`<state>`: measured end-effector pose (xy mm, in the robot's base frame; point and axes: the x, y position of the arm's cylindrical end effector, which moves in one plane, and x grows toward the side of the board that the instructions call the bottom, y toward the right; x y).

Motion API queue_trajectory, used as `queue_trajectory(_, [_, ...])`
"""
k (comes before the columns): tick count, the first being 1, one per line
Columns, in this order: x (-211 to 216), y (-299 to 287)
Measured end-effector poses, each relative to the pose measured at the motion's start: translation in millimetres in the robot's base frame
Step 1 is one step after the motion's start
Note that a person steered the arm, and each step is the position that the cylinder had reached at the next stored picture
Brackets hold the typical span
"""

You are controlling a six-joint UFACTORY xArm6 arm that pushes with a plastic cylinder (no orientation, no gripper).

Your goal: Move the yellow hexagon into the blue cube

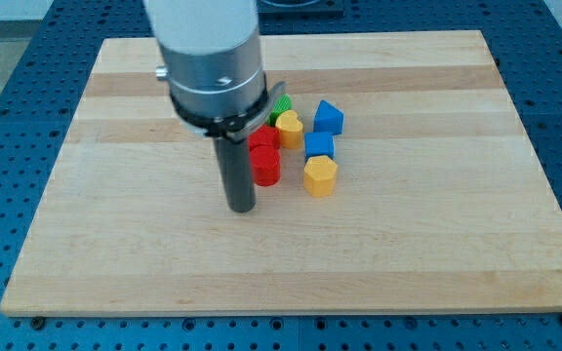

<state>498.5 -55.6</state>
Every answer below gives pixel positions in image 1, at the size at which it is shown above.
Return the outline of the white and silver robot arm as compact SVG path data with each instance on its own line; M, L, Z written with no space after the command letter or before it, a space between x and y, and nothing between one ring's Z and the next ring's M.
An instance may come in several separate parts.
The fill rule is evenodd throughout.
M176 112L196 133L233 142L265 123L286 85L267 87L255 0L144 0Z

